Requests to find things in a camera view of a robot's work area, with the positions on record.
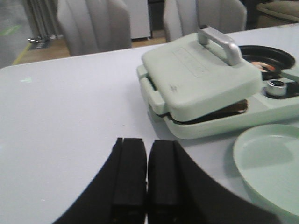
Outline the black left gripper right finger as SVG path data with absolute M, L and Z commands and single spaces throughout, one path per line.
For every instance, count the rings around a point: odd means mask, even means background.
M 148 163 L 150 224 L 278 224 L 210 177 L 177 141 L 156 140 Z

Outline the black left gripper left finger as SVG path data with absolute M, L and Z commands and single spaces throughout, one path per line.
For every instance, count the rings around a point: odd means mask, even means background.
M 143 224 L 147 158 L 144 142 L 118 138 L 93 180 L 56 224 Z

